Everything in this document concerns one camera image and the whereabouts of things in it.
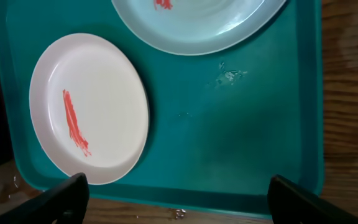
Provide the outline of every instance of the oval plate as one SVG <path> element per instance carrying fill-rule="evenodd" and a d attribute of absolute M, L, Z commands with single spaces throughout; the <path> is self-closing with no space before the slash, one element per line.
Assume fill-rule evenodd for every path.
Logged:
<path fill-rule="evenodd" d="M 286 0 L 112 0 L 125 25 L 156 49 L 177 55 L 217 52 L 246 39 Z"/>
<path fill-rule="evenodd" d="M 141 80 L 125 55 L 91 34 L 55 41 L 30 84 L 31 120 L 49 159 L 65 174 L 107 184 L 138 161 L 149 128 Z"/>

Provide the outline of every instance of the brown wooden surface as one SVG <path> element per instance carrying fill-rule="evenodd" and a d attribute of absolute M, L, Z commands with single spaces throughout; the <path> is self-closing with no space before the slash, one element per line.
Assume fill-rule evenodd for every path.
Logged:
<path fill-rule="evenodd" d="M 358 216 L 358 0 L 323 0 L 322 7 L 326 163 L 322 198 Z M 0 167 L 2 200 L 12 194 L 7 200 L 12 205 L 0 203 L 0 213 L 38 194 L 21 181 L 18 193 L 25 194 L 17 196 L 15 175 L 13 162 Z M 168 208 L 91 199 L 84 223 L 269 223 L 191 211 L 175 220 L 175 214 Z"/>

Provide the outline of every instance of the light blue plate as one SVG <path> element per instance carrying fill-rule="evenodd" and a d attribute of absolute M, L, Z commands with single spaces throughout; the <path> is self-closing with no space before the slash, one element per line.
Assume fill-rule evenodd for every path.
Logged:
<path fill-rule="evenodd" d="M 125 25 L 156 49 L 203 55 L 259 30 L 286 0 L 112 0 Z"/>

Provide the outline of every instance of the tray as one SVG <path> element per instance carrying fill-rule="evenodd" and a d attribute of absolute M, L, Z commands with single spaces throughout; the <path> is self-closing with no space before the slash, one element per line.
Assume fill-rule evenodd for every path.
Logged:
<path fill-rule="evenodd" d="M 91 196 L 269 218 L 275 174 L 319 194 L 323 186 L 320 1 L 289 1 L 258 33 L 211 55 L 171 55 L 143 43 L 111 1 L 0 0 L 0 79 L 16 164 L 48 189 L 67 177 L 32 127 L 29 85 L 60 37 L 96 34 L 137 69 L 150 103 L 138 164 Z"/>

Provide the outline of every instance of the red crayon mark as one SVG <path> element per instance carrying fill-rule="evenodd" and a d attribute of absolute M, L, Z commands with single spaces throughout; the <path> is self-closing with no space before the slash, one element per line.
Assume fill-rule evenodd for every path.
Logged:
<path fill-rule="evenodd" d="M 88 151 L 88 142 L 82 136 L 80 129 L 77 124 L 77 117 L 75 116 L 74 106 L 71 102 L 70 93 L 63 90 L 63 99 L 65 101 L 66 117 L 68 128 L 70 129 L 70 138 L 74 140 L 75 145 L 81 148 L 84 152 L 85 157 L 92 156 L 91 152 Z"/>
<path fill-rule="evenodd" d="M 172 8 L 172 4 L 171 4 L 170 0 L 154 0 L 154 8 L 155 8 L 155 10 L 157 10 L 157 5 L 158 4 L 161 7 L 163 7 L 164 9 L 171 10 L 171 8 Z"/>

